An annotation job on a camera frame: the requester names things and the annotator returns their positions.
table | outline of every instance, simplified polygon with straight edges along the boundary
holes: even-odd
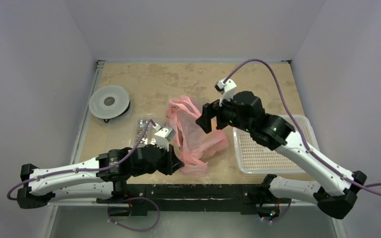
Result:
[[[188,95],[201,104],[219,99],[214,84],[226,77],[238,64],[232,63],[105,63],[98,88],[120,85],[128,90],[131,98],[129,116],[114,119],[108,124],[90,117],[85,132],[79,162],[105,153],[110,149],[129,146],[136,120],[152,114],[165,118],[170,99]],[[287,63],[272,64],[283,91],[286,103],[293,114],[304,115],[293,73]],[[262,100],[265,111],[285,114],[275,83],[269,70],[258,63],[243,66],[232,79],[237,91],[252,91]],[[224,129],[229,148],[208,158],[209,171],[202,176],[185,176],[179,171],[172,176],[159,172],[130,178],[128,183],[185,183],[185,184],[232,184],[259,183],[264,175],[247,175],[240,171],[234,149],[232,128]],[[281,175],[288,179],[313,180],[308,174]]]

white wall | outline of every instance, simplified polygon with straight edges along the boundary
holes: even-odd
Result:
[[[0,238],[39,237],[47,208],[5,195],[21,165],[69,163],[94,68],[64,1],[0,0]]]
[[[381,181],[381,0],[328,0],[292,69],[321,149]],[[349,237],[381,237],[381,197],[359,192]]]
[[[292,59],[325,0],[66,0],[105,60]]]

plastic bag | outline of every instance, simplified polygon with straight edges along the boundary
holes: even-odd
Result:
[[[196,124],[195,120],[201,116],[201,111],[202,105],[188,96],[172,99],[167,107],[167,126],[176,131],[174,141],[182,149],[180,160],[185,164],[180,171],[185,175],[207,173],[208,163],[201,159],[229,147],[225,132],[213,129],[211,133],[205,134]]]

